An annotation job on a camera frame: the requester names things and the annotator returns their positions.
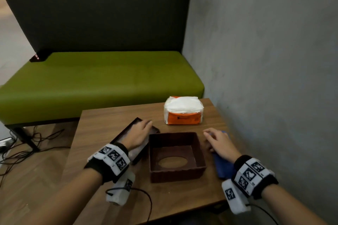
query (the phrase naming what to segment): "gray wall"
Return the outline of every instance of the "gray wall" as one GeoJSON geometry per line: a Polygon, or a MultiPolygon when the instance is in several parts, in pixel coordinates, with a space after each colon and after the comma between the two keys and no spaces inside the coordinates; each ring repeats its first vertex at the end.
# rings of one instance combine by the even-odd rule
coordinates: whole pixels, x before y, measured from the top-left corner
{"type": "Polygon", "coordinates": [[[190,0],[183,55],[283,187],[338,220],[338,0],[190,0]]]}

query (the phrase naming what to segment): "hand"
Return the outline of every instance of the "hand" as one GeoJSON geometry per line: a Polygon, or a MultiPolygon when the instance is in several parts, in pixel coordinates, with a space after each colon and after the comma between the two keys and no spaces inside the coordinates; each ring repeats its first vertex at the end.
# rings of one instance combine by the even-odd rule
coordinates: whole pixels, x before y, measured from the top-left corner
{"type": "Polygon", "coordinates": [[[133,125],[127,136],[121,141],[121,143],[128,149],[132,150],[142,144],[144,139],[150,132],[152,127],[152,121],[143,120],[133,125]]]}
{"type": "Polygon", "coordinates": [[[242,154],[237,150],[227,133],[214,128],[203,130],[210,151],[216,151],[222,158],[234,163],[242,154]]]}

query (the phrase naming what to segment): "black backrest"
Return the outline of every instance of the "black backrest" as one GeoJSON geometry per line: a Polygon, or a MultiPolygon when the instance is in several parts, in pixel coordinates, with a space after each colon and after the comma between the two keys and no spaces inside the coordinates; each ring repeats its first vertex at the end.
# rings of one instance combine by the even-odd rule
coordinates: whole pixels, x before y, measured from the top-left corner
{"type": "Polygon", "coordinates": [[[189,0],[7,0],[36,52],[181,51],[189,0]]]}

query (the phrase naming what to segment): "orange tissue package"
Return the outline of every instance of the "orange tissue package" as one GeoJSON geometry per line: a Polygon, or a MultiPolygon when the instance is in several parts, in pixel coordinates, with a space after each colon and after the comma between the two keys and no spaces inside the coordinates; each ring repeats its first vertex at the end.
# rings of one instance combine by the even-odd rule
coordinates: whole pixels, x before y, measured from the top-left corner
{"type": "Polygon", "coordinates": [[[203,120],[203,109],[198,97],[170,96],[164,104],[164,121],[168,125],[196,125],[203,120]]]}

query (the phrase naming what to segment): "oval hole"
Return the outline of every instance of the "oval hole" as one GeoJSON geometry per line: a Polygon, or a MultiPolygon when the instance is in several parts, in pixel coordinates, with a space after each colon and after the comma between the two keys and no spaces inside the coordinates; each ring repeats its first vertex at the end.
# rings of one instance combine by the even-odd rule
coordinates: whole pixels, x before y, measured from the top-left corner
{"type": "Polygon", "coordinates": [[[158,164],[163,168],[178,168],[188,163],[188,160],[181,156],[170,156],[161,159],[158,164]]]}

